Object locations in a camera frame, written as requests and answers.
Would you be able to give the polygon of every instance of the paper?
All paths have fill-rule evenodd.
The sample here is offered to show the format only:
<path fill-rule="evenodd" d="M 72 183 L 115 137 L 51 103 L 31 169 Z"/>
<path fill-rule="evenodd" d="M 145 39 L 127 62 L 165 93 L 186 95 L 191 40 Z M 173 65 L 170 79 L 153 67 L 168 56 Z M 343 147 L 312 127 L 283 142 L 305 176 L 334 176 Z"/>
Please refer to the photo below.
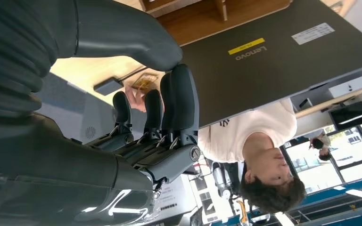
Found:
<path fill-rule="evenodd" d="M 330 27 L 327 23 L 322 23 L 295 35 L 292 35 L 292 38 L 299 44 L 305 44 L 314 39 L 327 35 L 334 32 L 335 30 Z"/>

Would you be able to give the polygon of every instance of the laptop lid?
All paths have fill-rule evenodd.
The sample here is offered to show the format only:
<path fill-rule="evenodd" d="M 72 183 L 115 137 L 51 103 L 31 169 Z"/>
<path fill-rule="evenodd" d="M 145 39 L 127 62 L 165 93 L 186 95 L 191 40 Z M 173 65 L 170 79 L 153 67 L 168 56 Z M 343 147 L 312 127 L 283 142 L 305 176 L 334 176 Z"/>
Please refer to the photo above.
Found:
<path fill-rule="evenodd" d="M 182 50 L 200 127 L 362 70 L 362 33 L 319 0 L 295 0 Z"/>

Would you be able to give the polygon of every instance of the shelf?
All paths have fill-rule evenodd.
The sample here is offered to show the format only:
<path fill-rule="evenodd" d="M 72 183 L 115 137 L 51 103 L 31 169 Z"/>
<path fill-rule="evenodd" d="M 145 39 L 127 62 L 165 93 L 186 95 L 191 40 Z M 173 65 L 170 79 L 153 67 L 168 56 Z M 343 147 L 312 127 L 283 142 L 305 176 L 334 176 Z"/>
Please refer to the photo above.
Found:
<path fill-rule="evenodd" d="M 227 10 L 227 21 L 224 21 L 215 1 L 202 0 L 157 19 L 182 46 L 277 12 L 290 4 L 290 0 L 222 1 Z"/>
<path fill-rule="evenodd" d="M 145 11 L 147 13 L 152 13 L 155 12 L 156 10 L 174 4 L 178 1 L 180 0 L 154 0 L 154 1 L 142 0 L 142 3 L 145 6 Z"/>
<path fill-rule="evenodd" d="M 336 97 L 332 100 L 329 100 L 329 101 L 326 101 L 326 102 L 323 102 L 321 104 L 318 104 L 318 105 L 315 105 L 313 107 L 309 107 L 307 109 L 304 109 L 302 111 L 299 111 L 295 114 L 296 118 L 302 118 L 302 117 L 305 117 L 307 115 L 310 115 L 312 113 L 315 113 L 315 112 L 319 112 L 321 111 L 322 109 L 325 109 L 327 107 L 331 107 L 333 104 L 336 104 L 336 103 L 339 103 L 341 101 L 344 101 L 344 100 L 348 100 L 348 99 L 351 99 L 353 97 L 356 97 L 358 95 L 362 94 L 362 89 L 359 89 L 359 90 L 356 90 L 356 91 L 353 91 L 351 93 L 348 93 L 348 94 L 345 94 L 345 95 L 342 95 L 340 97 Z"/>

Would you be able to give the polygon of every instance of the computer screen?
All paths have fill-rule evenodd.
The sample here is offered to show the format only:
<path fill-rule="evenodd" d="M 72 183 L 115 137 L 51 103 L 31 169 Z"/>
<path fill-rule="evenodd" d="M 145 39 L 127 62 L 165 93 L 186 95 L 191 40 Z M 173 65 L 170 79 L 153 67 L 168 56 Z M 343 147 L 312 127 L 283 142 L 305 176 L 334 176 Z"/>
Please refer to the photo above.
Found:
<path fill-rule="evenodd" d="M 331 111 L 332 121 L 337 130 L 345 130 L 362 124 L 362 102 L 357 102 Z"/>

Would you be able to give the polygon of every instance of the white cabinet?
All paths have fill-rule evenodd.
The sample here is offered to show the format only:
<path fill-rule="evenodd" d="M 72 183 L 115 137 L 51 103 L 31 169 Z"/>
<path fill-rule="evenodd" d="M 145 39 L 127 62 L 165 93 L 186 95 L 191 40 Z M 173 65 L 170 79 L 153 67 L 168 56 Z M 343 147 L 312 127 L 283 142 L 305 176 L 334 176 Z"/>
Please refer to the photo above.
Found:
<path fill-rule="evenodd" d="M 331 87 L 329 91 L 331 95 L 336 98 L 359 89 L 362 89 L 362 77 Z"/>

